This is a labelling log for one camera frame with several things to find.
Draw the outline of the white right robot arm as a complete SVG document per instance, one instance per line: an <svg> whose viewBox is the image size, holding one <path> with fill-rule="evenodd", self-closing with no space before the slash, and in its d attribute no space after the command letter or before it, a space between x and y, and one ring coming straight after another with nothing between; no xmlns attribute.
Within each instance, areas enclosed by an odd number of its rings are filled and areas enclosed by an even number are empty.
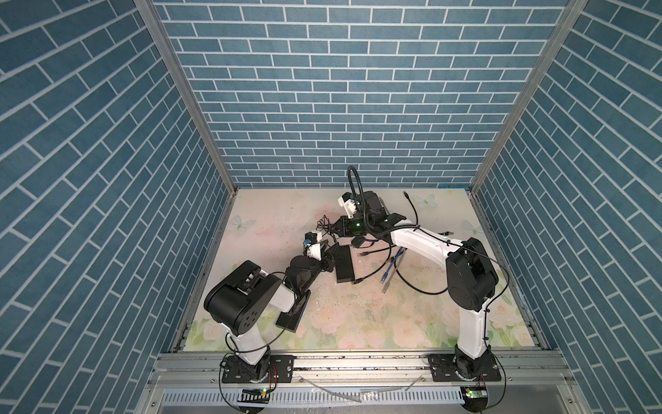
<svg viewBox="0 0 662 414"><path fill-rule="evenodd" d="M338 204L345 214L331 225L330 234L372 236L419 254L446 270L447 292L460 308L456 357L477 362L488 355L487 320L489 306L497 296L498 274L481 241L448 239L401 214L389 213L372 191L348 191Z"/></svg>

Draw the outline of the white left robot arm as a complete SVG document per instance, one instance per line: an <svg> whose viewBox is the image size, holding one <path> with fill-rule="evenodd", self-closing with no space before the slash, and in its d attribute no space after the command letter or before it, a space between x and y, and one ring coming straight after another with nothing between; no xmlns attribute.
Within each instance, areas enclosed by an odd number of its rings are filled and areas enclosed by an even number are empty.
<svg viewBox="0 0 662 414"><path fill-rule="evenodd" d="M283 278L247 260L211 288L203 308L228 330L237 357L256 367L269 352L257 326L269 305L281 311L277 326L297 330L310 300L310 287L321 273L334 271L338 248L338 243L330 245L326 240L308 245L303 255L291 259Z"/></svg>

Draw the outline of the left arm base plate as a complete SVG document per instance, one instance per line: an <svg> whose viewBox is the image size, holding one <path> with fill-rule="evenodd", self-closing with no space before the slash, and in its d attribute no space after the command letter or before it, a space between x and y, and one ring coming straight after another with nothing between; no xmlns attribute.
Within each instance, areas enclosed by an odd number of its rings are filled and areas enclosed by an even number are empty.
<svg viewBox="0 0 662 414"><path fill-rule="evenodd" d="M272 382L291 383L295 357L293 355L271 355L266 353L256 365L250 365L240 357L226 355L222 362L223 384L267 383L270 374L275 374Z"/></svg>

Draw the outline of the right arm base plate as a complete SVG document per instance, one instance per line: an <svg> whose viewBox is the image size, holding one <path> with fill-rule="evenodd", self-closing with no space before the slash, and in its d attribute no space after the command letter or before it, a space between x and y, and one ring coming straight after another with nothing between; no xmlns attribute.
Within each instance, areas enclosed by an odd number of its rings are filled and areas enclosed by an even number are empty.
<svg viewBox="0 0 662 414"><path fill-rule="evenodd" d="M472 359L459 353L431 354L427 356L434 382L498 382L501 371L494 355L490 351L481 357Z"/></svg>

